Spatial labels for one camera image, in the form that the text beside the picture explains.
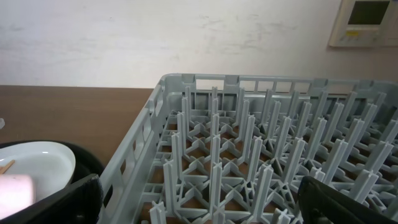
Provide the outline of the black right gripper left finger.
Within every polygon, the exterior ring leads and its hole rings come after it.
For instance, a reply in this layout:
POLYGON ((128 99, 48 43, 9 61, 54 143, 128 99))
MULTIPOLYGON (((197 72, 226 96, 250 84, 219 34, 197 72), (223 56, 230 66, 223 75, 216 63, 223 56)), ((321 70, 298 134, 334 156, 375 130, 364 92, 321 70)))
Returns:
POLYGON ((1 220, 1 224, 97 223, 103 205, 103 189, 97 174, 64 189, 1 220))

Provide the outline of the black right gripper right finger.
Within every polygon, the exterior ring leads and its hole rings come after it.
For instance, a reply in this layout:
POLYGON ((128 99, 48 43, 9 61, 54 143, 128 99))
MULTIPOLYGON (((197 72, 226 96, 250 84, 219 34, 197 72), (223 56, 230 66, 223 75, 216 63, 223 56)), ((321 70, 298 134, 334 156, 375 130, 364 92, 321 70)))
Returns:
POLYGON ((304 224, 397 224, 310 176, 300 183, 298 203, 304 224))

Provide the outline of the grey dishwasher rack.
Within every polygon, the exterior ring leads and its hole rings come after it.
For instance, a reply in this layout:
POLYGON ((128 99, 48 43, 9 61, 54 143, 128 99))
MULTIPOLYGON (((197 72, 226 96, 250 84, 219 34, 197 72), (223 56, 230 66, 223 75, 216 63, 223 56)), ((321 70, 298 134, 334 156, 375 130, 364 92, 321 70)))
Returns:
POLYGON ((168 74, 100 180, 100 223, 304 223, 313 177, 397 221, 397 84, 168 74))

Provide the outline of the round black tray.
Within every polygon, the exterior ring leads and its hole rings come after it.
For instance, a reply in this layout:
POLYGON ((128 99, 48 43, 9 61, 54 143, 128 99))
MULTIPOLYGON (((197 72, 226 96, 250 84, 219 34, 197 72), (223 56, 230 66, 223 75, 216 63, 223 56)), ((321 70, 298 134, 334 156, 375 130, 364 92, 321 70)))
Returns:
POLYGON ((102 163, 92 153, 70 142, 61 141, 60 144, 69 147, 75 155, 76 166, 73 173, 72 183, 90 174, 97 174, 100 177, 104 171, 104 165, 102 165, 102 163))

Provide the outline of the white plate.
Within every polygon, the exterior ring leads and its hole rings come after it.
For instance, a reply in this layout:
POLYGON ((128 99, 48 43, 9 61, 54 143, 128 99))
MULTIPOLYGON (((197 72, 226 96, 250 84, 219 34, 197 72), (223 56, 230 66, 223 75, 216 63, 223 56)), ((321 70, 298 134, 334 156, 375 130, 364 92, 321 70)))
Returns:
POLYGON ((60 143, 34 141, 1 149, 1 165, 15 163, 6 174, 28 175, 34 182, 35 201, 38 202, 72 181, 76 159, 72 150, 60 143))

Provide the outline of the pink cup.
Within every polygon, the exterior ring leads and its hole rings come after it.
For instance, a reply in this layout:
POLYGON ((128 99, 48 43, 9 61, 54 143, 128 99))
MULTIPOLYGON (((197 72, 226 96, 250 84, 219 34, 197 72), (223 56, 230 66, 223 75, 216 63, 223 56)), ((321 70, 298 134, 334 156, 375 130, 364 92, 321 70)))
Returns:
POLYGON ((35 202, 35 185, 28 175, 1 174, 1 219, 35 202))

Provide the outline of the wooden chopstick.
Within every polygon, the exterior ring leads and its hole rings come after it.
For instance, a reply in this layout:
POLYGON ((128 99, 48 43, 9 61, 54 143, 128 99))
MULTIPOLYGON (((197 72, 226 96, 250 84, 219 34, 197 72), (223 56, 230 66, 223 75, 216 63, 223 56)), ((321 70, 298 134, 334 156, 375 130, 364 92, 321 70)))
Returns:
POLYGON ((15 163, 15 160, 9 161, 4 167, 0 168, 0 174, 5 174, 7 170, 15 163))

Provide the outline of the white wall control panel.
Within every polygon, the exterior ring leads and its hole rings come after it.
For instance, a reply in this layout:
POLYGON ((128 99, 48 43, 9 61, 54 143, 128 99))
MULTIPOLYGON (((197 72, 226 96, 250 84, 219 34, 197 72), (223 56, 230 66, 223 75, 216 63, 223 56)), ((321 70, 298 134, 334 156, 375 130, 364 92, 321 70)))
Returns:
POLYGON ((342 0, 330 47, 397 47, 397 1, 342 0))

